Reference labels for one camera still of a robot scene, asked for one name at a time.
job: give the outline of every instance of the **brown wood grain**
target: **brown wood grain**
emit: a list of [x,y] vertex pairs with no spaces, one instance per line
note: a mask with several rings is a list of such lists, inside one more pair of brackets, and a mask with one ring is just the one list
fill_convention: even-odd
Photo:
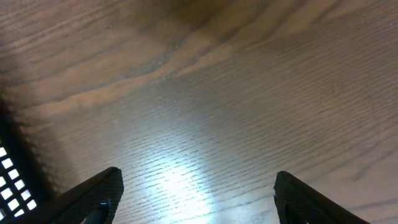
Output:
[[395,1],[2,1],[0,88],[57,192],[115,223],[277,223],[287,170],[397,223]]

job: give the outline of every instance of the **wood grain pattern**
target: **wood grain pattern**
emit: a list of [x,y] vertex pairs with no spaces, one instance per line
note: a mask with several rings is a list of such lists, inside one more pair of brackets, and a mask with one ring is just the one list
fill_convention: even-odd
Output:
[[398,220],[398,3],[2,1],[0,88],[57,192],[109,166],[115,223],[277,223],[287,170]]

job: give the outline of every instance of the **black grid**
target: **black grid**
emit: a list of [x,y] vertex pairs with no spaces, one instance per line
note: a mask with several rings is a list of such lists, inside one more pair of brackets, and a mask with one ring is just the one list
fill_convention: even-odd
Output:
[[[27,183],[22,179],[20,173],[15,179],[11,179],[9,172],[14,169],[18,171],[18,167],[16,167],[16,164],[14,163],[14,161],[12,161],[12,159],[11,159],[12,166],[8,167],[7,169],[3,166],[3,161],[5,161],[6,159],[10,159],[10,157],[7,149],[0,142],[0,150],[2,151],[2,149],[4,149],[7,154],[0,157],[0,178],[2,177],[5,180],[5,184],[0,187],[0,212],[4,216],[4,218],[1,219],[0,223],[10,219],[11,217],[14,217],[16,213],[21,212],[21,210],[24,213],[29,212],[30,210],[27,204],[31,201],[34,201],[34,196],[32,195],[31,191],[29,191],[30,197],[28,197],[26,200],[22,198],[21,193],[25,192],[26,190],[29,190],[27,187]],[[15,183],[20,180],[24,182],[24,186],[18,190]],[[1,192],[3,192],[6,189],[11,190],[12,195],[9,196],[7,199],[4,199]],[[11,210],[9,203],[14,199],[18,202],[18,206]]]

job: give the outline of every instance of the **wooden surface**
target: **wooden surface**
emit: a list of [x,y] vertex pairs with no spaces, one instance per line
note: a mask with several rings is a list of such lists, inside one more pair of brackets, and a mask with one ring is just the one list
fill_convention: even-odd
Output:
[[277,223],[287,170],[398,222],[398,3],[0,2],[0,88],[57,192],[123,170],[115,223]]

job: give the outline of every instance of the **white square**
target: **white square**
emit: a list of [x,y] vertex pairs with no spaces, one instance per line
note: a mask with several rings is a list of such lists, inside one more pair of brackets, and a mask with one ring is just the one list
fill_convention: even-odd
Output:
[[3,147],[0,147],[0,157],[7,155],[6,150]]
[[21,210],[19,210],[17,213],[15,213],[15,217],[18,217],[18,216],[20,216],[20,215],[22,215],[24,213],[24,211],[21,209]]
[[8,172],[8,175],[10,176],[11,180],[14,180],[19,176],[19,173],[16,169],[13,169],[12,171]]
[[10,188],[7,188],[1,192],[1,196],[6,200],[7,198],[12,196],[12,191]]
[[1,161],[1,163],[4,166],[5,169],[7,169],[8,167],[12,166],[12,162],[11,162],[10,158]]
[[4,180],[4,177],[0,177],[0,187],[2,187],[4,184],[6,184],[6,180]]
[[18,205],[19,203],[15,198],[8,203],[8,207],[10,207],[11,211],[14,211],[18,207]]
[[33,208],[36,207],[36,202],[35,200],[31,200],[28,204],[27,207],[29,208],[29,210],[32,210]]
[[16,187],[18,190],[20,190],[20,189],[22,189],[23,187],[25,187],[25,183],[24,183],[22,180],[18,180],[14,185],[15,185],[15,187]]
[[28,199],[30,197],[30,192],[28,190],[25,190],[22,194],[21,194],[22,198],[24,200]]

